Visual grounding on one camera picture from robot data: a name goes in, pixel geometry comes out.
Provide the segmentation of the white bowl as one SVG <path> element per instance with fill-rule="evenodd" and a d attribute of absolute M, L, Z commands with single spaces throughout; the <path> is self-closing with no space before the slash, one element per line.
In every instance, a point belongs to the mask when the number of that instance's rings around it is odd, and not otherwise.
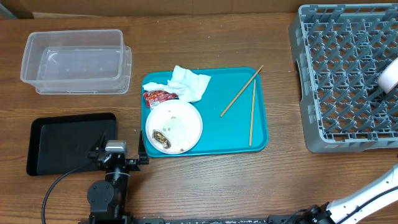
<path fill-rule="evenodd" d="M 398 58 L 391 62 L 377 79 L 377 85 L 385 93 L 391 92 L 398 83 Z"/>

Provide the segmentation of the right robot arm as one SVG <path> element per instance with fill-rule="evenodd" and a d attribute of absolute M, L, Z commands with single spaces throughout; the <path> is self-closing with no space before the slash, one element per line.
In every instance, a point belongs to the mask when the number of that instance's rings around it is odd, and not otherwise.
<path fill-rule="evenodd" d="M 356 224 L 368 215 L 397 201 L 397 165 L 359 191 L 319 207 L 292 214 L 286 223 Z"/>

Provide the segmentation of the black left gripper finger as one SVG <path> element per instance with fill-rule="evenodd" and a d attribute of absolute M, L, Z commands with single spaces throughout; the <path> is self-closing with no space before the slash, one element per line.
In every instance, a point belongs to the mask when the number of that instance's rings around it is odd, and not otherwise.
<path fill-rule="evenodd" d="M 93 151 L 94 152 L 101 152 L 105 149 L 106 147 L 106 131 L 103 131 L 99 139 L 95 142 L 93 146 Z"/>
<path fill-rule="evenodd" d="M 148 158 L 147 151 L 146 151 L 146 148 L 144 145 L 144 138 L 143 138 L 142 131 L 140 131 L 140 136 L 139 136 L 138 155 L 139 155 L 139 163 L 140 164 L 148 164 L 149 163 L 149 158 Z"/>

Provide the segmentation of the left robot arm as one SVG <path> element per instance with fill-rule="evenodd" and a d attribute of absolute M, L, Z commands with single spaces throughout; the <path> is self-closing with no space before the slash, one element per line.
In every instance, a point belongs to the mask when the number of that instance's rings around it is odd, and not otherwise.
<path fill-rule="evenodd" d="M 137 159 L 128 159 L 127 144 L 120 140 L 107 140 L 103 133 L 90 149 L 88 157 L 99 170 L 104 171 L 104 180 L 93 183 L 87 191 L 90 204 L 90 223 L 135 223 L 133 215 L 126 211 L 130 172 L 139 171 L 147 165 L 143 137 L 139 137 Z"/>

